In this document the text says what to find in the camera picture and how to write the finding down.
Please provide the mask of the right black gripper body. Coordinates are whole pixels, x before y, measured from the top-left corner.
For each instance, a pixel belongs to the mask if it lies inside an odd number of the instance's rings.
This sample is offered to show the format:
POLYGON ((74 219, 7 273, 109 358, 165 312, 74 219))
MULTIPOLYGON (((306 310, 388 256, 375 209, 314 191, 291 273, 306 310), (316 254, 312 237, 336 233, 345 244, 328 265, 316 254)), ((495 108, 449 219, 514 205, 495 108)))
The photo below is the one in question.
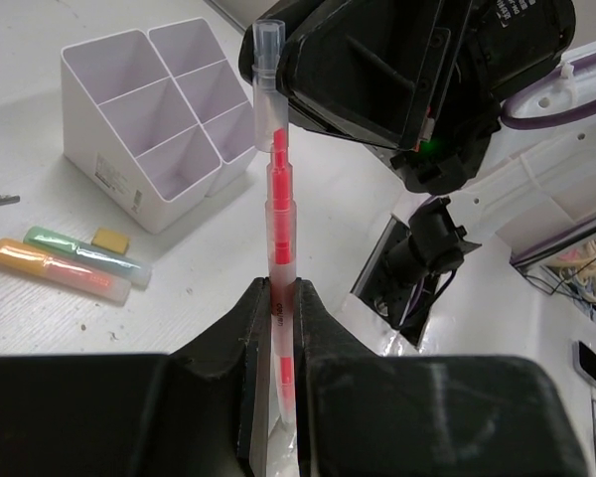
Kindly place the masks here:
POLYGON ((442 15, 462 20, 429 140, 394 156, 391 165, 413 193, 447 195, 480 172, 502 103, 558 65, 576 28, 570 1, 447 1, 442 15))

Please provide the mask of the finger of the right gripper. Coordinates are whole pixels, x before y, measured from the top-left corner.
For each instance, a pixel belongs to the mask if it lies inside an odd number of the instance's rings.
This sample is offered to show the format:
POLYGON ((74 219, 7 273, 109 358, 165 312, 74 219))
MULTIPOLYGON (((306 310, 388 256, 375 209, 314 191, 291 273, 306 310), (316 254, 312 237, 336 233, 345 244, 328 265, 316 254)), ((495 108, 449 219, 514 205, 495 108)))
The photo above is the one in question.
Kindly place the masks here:
POLYGON ((446 45, 441 1, 324 1, 293 32, 280 84, 295 106, 353 140, 410 150, 446 45))

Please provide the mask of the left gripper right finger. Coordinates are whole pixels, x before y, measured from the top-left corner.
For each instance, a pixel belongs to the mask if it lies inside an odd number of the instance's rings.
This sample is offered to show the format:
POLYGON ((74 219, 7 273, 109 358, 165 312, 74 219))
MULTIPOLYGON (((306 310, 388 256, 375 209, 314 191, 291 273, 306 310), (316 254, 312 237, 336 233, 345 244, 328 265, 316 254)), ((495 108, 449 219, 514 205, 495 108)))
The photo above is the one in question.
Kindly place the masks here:
POLYGON ((508 355, 383 357, 295 288, 303 476, 584 476, 558 389, 508 355))

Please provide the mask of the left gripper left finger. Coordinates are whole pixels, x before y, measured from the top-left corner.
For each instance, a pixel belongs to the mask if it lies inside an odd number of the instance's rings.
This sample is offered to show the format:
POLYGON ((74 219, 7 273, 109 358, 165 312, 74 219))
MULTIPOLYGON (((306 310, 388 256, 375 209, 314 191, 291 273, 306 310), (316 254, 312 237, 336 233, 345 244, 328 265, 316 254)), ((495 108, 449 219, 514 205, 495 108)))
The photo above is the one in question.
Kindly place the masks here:
POLYGON ((262 476, 269 285, 171 354, 0 357, 0 476, 262 476))

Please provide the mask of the clear pen cap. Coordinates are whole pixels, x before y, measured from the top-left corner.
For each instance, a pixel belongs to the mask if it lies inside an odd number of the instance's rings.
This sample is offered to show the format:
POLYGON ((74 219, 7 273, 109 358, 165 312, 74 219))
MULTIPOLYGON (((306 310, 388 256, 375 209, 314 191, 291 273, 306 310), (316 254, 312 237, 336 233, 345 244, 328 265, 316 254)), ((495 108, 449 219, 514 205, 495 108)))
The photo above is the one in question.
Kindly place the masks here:
POLYGON ((288 100, 277 89, 276 75, 285 45, 285 23, 257 20, 252 25, 253 38, 253 111, 256 148, 265 153, 274 150, 274 134, 288 126, 288 100))

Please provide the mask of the red pen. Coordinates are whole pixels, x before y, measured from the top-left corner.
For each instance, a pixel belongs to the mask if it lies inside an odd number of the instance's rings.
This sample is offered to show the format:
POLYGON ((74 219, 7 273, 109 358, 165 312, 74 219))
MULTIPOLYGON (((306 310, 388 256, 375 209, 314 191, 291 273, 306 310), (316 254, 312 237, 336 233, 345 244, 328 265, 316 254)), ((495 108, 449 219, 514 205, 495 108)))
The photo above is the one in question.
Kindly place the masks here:
POLYGON ((285 128, 274 131, 269 158, 265 212, 273 365, 280 419, 284 426, 291 427, 296 414, 293 351, 296 204, 285 128))

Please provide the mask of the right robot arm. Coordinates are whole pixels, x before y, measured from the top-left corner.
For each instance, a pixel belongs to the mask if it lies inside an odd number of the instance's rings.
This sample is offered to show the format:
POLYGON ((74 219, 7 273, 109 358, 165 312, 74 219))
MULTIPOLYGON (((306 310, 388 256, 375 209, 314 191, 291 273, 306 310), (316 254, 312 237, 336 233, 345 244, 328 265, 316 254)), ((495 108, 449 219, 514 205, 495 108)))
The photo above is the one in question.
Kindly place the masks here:
POLYGON ((357 310, 418 343, 466 256, 596 172, 596 48, 570 1, 280 1, 290 120, 372 148, 424 202, 392 223, 357 310))

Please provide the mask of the green highlighter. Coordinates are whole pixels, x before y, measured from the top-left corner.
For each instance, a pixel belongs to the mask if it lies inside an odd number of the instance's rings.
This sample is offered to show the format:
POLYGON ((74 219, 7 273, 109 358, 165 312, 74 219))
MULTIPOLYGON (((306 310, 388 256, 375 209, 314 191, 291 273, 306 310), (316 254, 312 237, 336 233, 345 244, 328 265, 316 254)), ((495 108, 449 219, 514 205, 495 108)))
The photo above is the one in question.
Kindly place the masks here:
POLYGON ((148 264, 42 227, 31 227, 23 243, 127 279, 139 288, 145 289, 152 277, 148 264))

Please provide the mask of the right white organizer box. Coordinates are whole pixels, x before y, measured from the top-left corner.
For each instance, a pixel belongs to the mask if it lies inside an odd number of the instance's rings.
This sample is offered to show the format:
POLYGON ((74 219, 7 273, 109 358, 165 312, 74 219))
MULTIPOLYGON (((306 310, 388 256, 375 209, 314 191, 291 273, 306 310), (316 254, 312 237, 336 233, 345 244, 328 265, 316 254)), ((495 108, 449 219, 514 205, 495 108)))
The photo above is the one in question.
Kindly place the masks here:
POLYGON ((256 154, 252 105, 205 19, 152 28, 148 39, 221 158, 211 197, 241 176, 256 154))

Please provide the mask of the white organizer box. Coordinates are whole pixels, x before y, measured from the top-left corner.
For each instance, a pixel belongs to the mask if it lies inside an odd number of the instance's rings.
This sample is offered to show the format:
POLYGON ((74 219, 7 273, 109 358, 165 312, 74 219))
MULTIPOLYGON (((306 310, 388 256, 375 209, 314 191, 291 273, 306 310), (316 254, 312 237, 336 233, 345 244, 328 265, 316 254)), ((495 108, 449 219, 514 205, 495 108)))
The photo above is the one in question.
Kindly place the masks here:
POLYGON ((241 176, 256 154, 252 105, 205 19, 152 28, 148 39, 221 158, 211 197, 241 176))
POLYGON ((200 203, 222 160, 147 36, 61 52, 64 154, 143 229, 200 203))

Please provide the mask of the yellow eraser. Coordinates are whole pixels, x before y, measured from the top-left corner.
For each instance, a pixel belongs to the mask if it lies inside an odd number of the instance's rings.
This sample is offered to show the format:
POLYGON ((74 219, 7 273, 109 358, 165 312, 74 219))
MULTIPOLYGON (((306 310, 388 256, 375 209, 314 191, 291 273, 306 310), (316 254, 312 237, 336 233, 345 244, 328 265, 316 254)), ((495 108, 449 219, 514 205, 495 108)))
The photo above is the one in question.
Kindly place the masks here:
POLYGON ((115 253, 126 254, 130 237, 110 229, 99 228, 93 235, 91 244, 115 253))

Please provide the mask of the orange highlighter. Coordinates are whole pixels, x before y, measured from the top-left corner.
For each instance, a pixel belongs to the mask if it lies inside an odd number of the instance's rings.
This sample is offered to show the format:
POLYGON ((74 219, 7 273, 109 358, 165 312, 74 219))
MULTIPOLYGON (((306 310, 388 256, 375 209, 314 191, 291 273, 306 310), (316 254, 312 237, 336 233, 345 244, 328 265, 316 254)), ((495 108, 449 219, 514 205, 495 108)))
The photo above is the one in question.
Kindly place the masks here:
POLYGON ((10 238, 0 239, 0 266, 115 303, 123 304, 132 288, 125 278, 55 256, 10 238))

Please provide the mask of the left white organizer box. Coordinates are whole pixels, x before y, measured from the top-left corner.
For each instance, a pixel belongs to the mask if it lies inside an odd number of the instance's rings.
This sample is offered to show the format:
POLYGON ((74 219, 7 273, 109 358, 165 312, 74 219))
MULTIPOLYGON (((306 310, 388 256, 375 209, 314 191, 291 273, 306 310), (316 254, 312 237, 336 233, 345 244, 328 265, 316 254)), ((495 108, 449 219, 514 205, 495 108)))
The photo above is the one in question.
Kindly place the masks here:
POLYGON ((64 154, 143 229, 200 203, 222 160, 147 36, 61 52, 64 154))

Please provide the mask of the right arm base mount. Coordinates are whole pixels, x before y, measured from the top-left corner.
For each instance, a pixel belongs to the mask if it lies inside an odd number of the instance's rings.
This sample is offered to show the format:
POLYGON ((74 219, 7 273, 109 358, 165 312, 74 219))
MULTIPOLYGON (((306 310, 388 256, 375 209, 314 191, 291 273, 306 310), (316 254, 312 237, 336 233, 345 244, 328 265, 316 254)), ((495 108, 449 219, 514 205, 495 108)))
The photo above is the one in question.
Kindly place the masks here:
POLYGON ((415 261, 413 244, 410 228, 390 217, 352 294, 390 330, 417 347, 431 307, 451 284, 465 256, 478 246, 462 241, 455 251, 444 254, 437 264, 425 269, 415 261))

